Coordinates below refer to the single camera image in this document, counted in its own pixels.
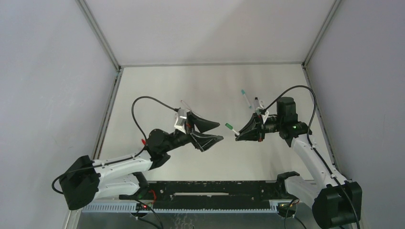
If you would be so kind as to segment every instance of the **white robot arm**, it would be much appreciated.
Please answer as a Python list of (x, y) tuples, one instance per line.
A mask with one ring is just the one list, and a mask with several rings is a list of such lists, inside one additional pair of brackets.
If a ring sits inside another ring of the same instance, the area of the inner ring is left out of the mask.
[[(182, 109), (176, 111), (174, 132), (152, 130), (144, 148), (137, 154), (108, 160), (90, 160), (89, 156), (82, 156), (53, 181), (52, 188), (64, 195), (70, 210), (82, 208), (97, 198), (136, 195), (147, 191), (148, 183), (142, 172), (162, 166), (170, 159), (167, 152), (188, 143), (204, 152), (223, 140), (222, 136), (203, 134), (218, 127), (219, 123)], [(56, 181), (59, 181), (62, 191), (55, 189)]]
[(277, 115), (266, 119), (263, 115), (267, 110), (260, 108), (263, 107), (252, 114), (240, 134), (235, 136), (236, 141), (261, 142), (266, 133), (278, 132), (302, 159), (316, 183), (309, 183), (297, 172), (286, 172), (277, 176), (281, 190), (311, 207), (314, 219), (322, 229), (357, 222), (362, 205), (361, 187), (357, 182), (349, 182), (329, 160), (322, 158), (311, 130), (298, 121), (294, 99), (280, 96)]

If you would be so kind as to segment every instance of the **green cap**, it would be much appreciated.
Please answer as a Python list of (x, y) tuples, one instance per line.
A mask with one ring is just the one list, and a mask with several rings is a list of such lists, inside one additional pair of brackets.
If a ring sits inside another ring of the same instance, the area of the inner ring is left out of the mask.
[(233, 130), (233, 126), (231, 126), (229, 123), (225, 123), (225, 126), (228, 127), (230, 130)]

